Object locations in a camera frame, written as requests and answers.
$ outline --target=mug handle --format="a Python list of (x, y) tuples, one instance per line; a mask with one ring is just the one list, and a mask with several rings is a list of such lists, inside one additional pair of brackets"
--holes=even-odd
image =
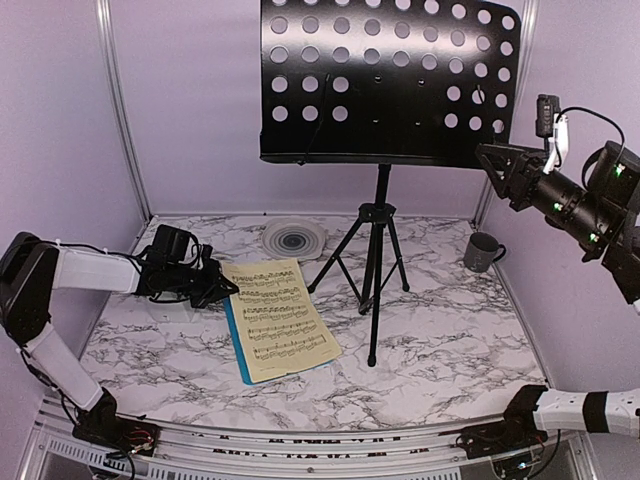
[(493, 263), (499, 262), (507, 254), (507, 247), (505, 247), (504, 245), (498, 245), (498, 249), (502, 249), (502, 253), (500, 253), (496, 258), (493, 259)]

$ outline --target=marble surface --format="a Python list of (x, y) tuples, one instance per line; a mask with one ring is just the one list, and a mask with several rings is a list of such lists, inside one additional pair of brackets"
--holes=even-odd
[[(154, 219), (193, 232), (233, 262), (268, 257), (260, 234), (270, 217)], [(351, 226), (314, 217), (329, 240), (302, 263), (309, 283)], [(378, 365), (367, 366), (371, 316), (336, 265), (312, 299), (344, 353), (331, 364), (256, 386), (244, 385), (220, 305), (185, 315), (113, 295), (83, 356), (84, 367), (118, 399), (119, 410), (177, 423), (260, 430), (363, 430), (433, 425), (501, 413), (518, 389), (544, 381), (506, 293), (493, 272), (463, 268), (467, 222), (396, 218), (411, 292), (394, 273), (382, 295)], [(345, 264), (361, 284), (369, 227)], [(386, 235), (385, 263), (393, 265)]]

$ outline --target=white wall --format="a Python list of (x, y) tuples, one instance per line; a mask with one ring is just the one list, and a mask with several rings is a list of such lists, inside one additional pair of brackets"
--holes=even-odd
[[(259, 0), (113, 0), (112, 20), (154, 212), (355, 214), (372, 200), (375, 165), (259, 159)], [(469, 218), (483, 180), (478, 171), (399, 166), (389, 197), (402, 214)]]
[[(582, 105), (615, 119), (628, 147), (640, 152), (638, 24), (640, 8), (633, 0), (542, 2), (512, 142), (541, 145), (534, 132), (535, 101), (539, 93), (551, 93), (560, 95), (563, 107)], [(618, 137), (599, 120), (569, 115), (572, 149), (563, 173), (579, 182), (584, 160)], [(510, 248), (504, 269), (556, 386), (640, 387), (640, 318), (599, 262), (582, 264), (577, 242), (548, 227), (539, 212), (515, 214), (506, 201), (494, 200), (485, 230)], [(640, 479), (637, 440), (594, 441), (605, 478)]]
[[(106, 84), (95, 2), (0, 2), (0, 251), (29, 230), (128, 249), (137, 213)], [(104, 295), (56, 292), (79, 352)], [(2, 478), (14, 478), (42, 389), (0, 334)]]

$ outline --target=tripod base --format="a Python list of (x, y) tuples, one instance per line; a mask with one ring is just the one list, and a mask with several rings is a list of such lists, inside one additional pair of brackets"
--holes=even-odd
[[(376, 190), (376, 202), (365, 203), (360, 206), (358, 219), (354, 222), (349, 229), (349, 232), (344, 237), (340, 245), (335, 252), (331, 255), (325, 266), (322, 268), (316, 279), (308, 287), (309, 293), (315, 292), (316, 288), (325, 277), (331, 267), (337, 262), (340, 269), (344, 273), (353, 293), (359, 302), (358, 312), (361, 315), (365, 315), (373, 307), (372, 323), (371, 323), (371, 343), (369, 345), (369, 358), (367, 363), (370, 367), (376, 365), (376, 345), (378, 343), (378, 323), (380, 319), (380, 296), (382, 290), (386, 286), (387, 282), (391, 278), (393, 272), (398, 269), (400, 272), (400, 278), (402, 280), (402, 290), (408, 292), (409, 282), (407, 281), (407, 274), (404, 268), (404, 262), (402, 261), (402, 254), (400, 252), (400, 242), (398, 241), (398, 234), (396, 232), (395, 223), (393, 222), (393, 215), (396, 212), (396, 208), (393, 205), (385, 203), (387, 196), (387, 188), (389, 185), (389, 172), (391, 170), (390, 165), (380, 165), (378, 167), (378, 186)], [(349, 274), (347, 267), (340, 255), (344, 249), (349, 245), (349, 242), (353, 240), (353, 237), (358, 233), (360, 227), (365, 223), (370, 223), (371, 237), (369, 238), (369, 252), (367, 254), (367, 265), (364, 273), (364, 282), (362, 285), (362, 291), (358, 291), (353, 278)], [(391, 237), (391, 244), (393, 245), (393, 251), (396, 256), (396, 263), (391, 268), (384, 282), (382, 281), (382, 253), (383, 253), (383, 241), (384, 241), (384, 229), (389, 227), (389, 235)]]

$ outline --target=marble table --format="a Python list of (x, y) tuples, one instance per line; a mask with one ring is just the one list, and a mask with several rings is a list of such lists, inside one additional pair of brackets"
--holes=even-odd
[[(324, 226), (324, 255), (302, 262), (307, 282), (351, 226), (352, 217), (308, 218)], [(140, 246), (167, 223), (213, 246), (216, 258), (268, 260), (260, 234), (270, 217), (155, 218)], [(501, 413), (519, 388), (544, 376), (494, 272), (464, 269), (465, 221), (396, 218), (411, 292), (396, 273), (382, 295), (378, 365), (367, 366), (371, 316), (340, 268), (313, 302), (343, 348), (327, 366), (276, 381), (242, 383), (220, 305), (192, 319), (145, 299), (113, 295), (90, 338), (84, 367), (118, 399), (150, 419), (254, 430), (338, 431), (433, 425)], [(385, 263), (393, 265), (386, 235)], [(343, 255), (360, 284), (368, 246), (361, 229)]]

